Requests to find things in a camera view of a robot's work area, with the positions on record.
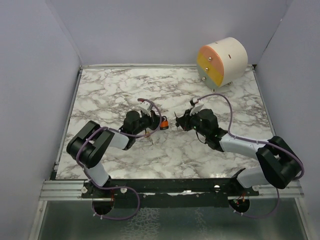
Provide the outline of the orange black padlock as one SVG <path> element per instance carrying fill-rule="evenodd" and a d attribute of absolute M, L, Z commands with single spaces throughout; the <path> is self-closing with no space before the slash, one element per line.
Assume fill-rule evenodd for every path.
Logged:
<path fill-rule="evenodd" d="M 168 118 L 164 115 L 161 118 L 160 130 L 167 130 L 169 128 Z"/>

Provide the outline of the black keys of orange padlock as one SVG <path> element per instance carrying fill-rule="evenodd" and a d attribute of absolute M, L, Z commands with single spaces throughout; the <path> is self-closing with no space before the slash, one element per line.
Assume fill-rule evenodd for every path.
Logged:
<path fill-rule="evenodd" d="M 178 120 L 179 120 L 179 117 L 177 116 L 176 112 L 174 112 L 174 116 L 175 116 L 175 126 L 176 128 L 178 128 L 180 126 Z"/>

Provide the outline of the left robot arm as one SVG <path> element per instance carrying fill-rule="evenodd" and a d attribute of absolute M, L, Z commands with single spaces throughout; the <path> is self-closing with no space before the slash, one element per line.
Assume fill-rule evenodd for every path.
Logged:
<path fill-rule="evenodd" d="M 127 112 L 118 131 L 111 131 L 90 120 L 69 141 L 66 152 L 76 160 L 94 183 L 94 193 L 103 198 L 111 190 L 108 183 L 111 177 L 101 163 L 106 150 L 109 147 L 128 150 L 136 142 L 139 133 L 146 132 L 147 129 L 158 130 L 166 120 L 166 116 L 159 116 L 153 110 L 150 111 L 150 115 L 131 110 Z"/>

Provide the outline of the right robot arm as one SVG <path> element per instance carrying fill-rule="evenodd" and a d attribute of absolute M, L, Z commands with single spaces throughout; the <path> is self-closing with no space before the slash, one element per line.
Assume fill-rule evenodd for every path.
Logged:
<path fill-rule="evenodd" d="M 175 121 L 175 125 L 184 131 L 194 130 L 197 135 L 202 135 L 204 143 L 213 150 L 240 154 L 258 161 L 258 167 L 241 169 L 233 176 L 235 180 L 230 182 L 229 189 L 236 196 L 257 185 L 285 189 L 303 172 L 298 157 L 279 136 L 269 140 L 231 136 L 227 130 L 219 127 L 218 119 L 211 109 L 203 109 L 197 113 L 187 109 Z"/>

